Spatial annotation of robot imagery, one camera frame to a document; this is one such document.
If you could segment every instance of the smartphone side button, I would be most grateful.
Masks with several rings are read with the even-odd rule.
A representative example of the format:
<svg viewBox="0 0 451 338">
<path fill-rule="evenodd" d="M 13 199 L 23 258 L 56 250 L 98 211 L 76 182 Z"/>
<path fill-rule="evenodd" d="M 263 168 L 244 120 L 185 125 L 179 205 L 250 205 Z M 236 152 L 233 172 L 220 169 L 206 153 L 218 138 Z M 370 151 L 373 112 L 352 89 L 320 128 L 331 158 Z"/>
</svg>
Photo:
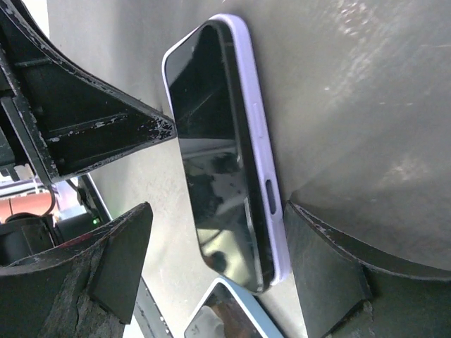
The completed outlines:
<svg viewBox="0 0 451 338">
<path fill-rule="evenodd" d="M 263 120 L 262 120 L 262 111 L 260 109 L 259 104 L 253 104 L 252 108 L 253 108 L 252 113 L 254 114 L 254 120 L 255 120 L 255 124 L 256 124 L 256 128 L 257 128 L 257 136 L 260 139 L 263 139 L 264 128 L 263 128 Z"/>
</svg>

